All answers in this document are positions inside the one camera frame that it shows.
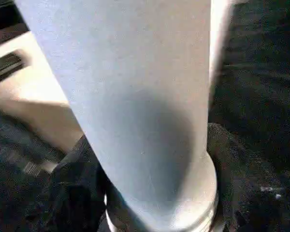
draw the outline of cylindrical post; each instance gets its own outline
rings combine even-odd
[[[210,0],[16,0],[103,169],[151,231],[214,207]]]

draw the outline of black fabric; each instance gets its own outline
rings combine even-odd
[[[229,186],[221,193],[228,225],[239,227],[236,214],[249,221],[244,206],[254,205],[257,215],[267,209],[288,221],[275,215],[282,224],[268,231],[290,231],[285,227],[290,223],[290,0],[250,0],[235,6],[216,78],[209,122],[223,129],[210,127],[208,146],[216,168],[228,170],[223,175],[233,180],[223,184],[221,178],[220,183],[221,189]],[[253,197],[259,206],[250,203],[261,186],[283,189],[283,203],[264,199],[268,194]]]
[[[216,123],[208,126],[207,150],[229,229],[290,232],[290,186],[259,152]]]
[[[26,206],[47,187],[49,174],[39,164],[63,157],[26,124],[0,112],[0,231],[14,231]]]
[[[107,178],[83,136],[50,176],[48,192],[28,209],[28,232],[94,232],[105,213]]]

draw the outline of white pole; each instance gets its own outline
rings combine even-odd
[[[210,0],[16,0],[106,174],[151,231],[210,217]]]

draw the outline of white surface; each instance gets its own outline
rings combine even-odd
[[[46,141],[69,151],[83,135],[68,101],[31,32],[0,45],[0,58],[16,52],[27,66],[0,82],[0,109],[31,125]],[[53,166],[45,166],[49,171]]]
[[[0,58],[11,52],[16,52],[26,60],[27,66],[0,82],[1,100],[68,106],[68,101],[31,32],[0,45]]]

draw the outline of light gray column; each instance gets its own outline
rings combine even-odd
[[[106,174],[151,231],[213,207],[210,0],[16,0]]]

